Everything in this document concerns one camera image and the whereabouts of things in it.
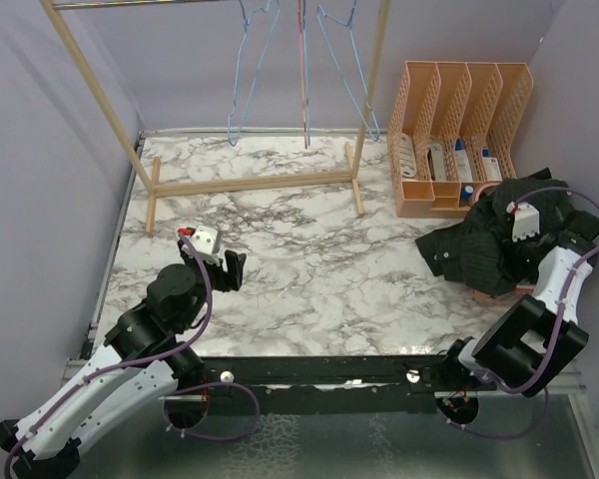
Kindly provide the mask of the blue hanger of black shirt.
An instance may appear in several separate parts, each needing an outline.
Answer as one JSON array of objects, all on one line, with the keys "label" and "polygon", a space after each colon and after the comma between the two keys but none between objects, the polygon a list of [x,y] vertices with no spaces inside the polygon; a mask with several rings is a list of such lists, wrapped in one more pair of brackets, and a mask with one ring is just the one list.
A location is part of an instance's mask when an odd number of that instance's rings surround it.
[{"label": "blue hanger of black shirt", "polygon": [[226,135],[236,147],[247,125],[251,106],[281,15],[280,1],[240,1],[243,34],[237,54]]}]

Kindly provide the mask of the pink wire hanger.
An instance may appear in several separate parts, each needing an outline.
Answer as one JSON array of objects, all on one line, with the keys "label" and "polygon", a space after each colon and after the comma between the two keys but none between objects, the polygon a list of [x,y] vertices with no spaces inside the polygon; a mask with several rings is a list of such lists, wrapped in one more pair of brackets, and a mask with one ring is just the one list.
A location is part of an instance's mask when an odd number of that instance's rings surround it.
[{"label": "pink wire hanger", "polygon": [[305,72],[305,55],[304,55],[304,1],[298,0],[298,27],[299,27],[299,70],[300,70],[300,94],[301,94],[301,114],[303,128],[303,142],[307,149],[309,146],[308,134],[308,111],[307,111],[307,95],[306,95],[306,72]]}]

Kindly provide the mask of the blue wire hanger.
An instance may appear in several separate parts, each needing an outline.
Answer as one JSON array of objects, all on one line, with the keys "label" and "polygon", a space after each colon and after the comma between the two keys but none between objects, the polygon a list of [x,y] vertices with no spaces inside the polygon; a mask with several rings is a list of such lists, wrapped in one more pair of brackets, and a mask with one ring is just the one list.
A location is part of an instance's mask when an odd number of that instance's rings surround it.
[{"label": "blue wire hanger", "polygon": [[[331,12],[322,2],[318,2],[315,8],[316,22],[341,84],[360,119],[362,135],[370,136],[377,142],[380,127],[370,97],[368,76],[362,67],[355,38],[357,7],[358,1],[350,1],[347,13],[341,17]],[[344,40],[334,41],[334,33],[341,34],[347,42],[348,65],[342,62],[340,55]]]},{"label": "blue wire hanger", "polygon": [[306,22],[306,1],[304,1],[304,55],[305,55],[305,72],[306,72],[306,95],[307,95],[307,111],[308,111],[308,134],[309,134],[309,146],[311,143],[310,139],[310,114],[309,114],[309,76],[308,76],[308,52],[307,52],[307,22]]}]

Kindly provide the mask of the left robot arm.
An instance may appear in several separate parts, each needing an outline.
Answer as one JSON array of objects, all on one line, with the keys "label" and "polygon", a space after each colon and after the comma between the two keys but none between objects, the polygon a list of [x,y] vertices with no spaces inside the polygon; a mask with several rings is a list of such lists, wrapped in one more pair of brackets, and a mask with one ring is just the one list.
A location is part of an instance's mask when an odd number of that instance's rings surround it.
[{"label": "left robot arm", "polygon": [[145,297],[123,313],[85,365],[43,405],[0,422],[7,478],[66,478],[112,427],[148,402],[190,393],[205,379],[192,341],[207,328],[214,292],[241,288],[247,257],[198,230],[179,233],[181,262],[165,266]]}]

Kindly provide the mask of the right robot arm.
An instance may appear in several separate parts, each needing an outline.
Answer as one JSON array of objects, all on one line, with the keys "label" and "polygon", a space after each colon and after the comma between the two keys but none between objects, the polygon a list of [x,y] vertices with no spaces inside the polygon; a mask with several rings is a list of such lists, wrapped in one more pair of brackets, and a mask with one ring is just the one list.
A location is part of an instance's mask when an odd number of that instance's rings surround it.
[{"label": "right robot arm", "polygon": [[570,213],[553,232],[513,239],[514,258],[536,274],[522,295],[479,339],[455,340],[438,366],[440,382],[460,390],[479,381],[536,395],[584,348],[577,301],[599,252],[599,218]]}]

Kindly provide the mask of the black pinstripe shirt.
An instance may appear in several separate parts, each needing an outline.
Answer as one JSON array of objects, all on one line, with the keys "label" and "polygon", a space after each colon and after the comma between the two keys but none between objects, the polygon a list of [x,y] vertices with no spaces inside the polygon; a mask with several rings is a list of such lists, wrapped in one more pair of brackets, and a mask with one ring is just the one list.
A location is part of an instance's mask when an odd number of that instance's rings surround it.
[{"label": "black pinstripe shirt", "polygon": [[574,207],[565,193],[541,190],[567,186],[550,178],[547,169],[521,179],[506,179],[472,206],[461,223],[419,237],[416,247],[433,275],[486,294],[505,294],[520,282],[534,284],[538,272],[511,274],[506,267],[506,242],[511,240],[512,229],[512,216],[506,208],[529,194],[527,202],[540,213],[540,236],[553,239]]}]

